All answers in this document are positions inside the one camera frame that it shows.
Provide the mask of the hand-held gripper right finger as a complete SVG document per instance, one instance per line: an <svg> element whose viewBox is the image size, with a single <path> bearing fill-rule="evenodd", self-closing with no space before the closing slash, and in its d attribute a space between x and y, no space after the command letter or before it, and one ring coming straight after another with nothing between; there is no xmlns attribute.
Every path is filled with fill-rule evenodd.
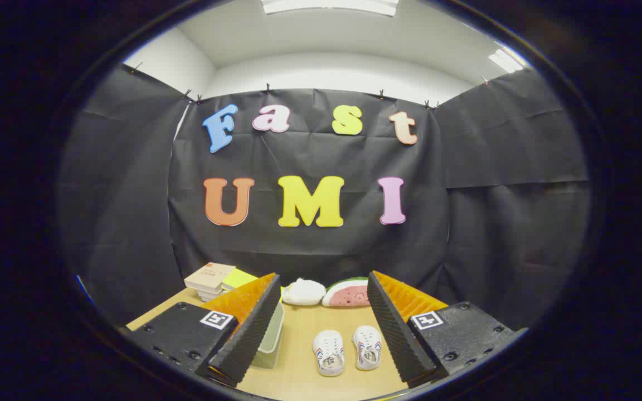
<svg viewBox="0 0 642 401"><path fill-rule="evenodd" d="M401 381L409 388L463 373L526 333L471 302L447 305L378 271L368 299Z"/></svg>

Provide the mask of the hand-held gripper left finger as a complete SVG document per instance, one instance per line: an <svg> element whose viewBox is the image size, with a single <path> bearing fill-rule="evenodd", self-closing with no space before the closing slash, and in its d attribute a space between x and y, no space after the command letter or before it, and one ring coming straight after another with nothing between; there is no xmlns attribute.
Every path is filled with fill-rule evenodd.
<svg viewBox="0 0 642 401"><path fill-rule="evenodd" d="M281 295L270 273L201 306L177 302L132 331L132 340L184 373L236 387L246 375Z"/></svg>

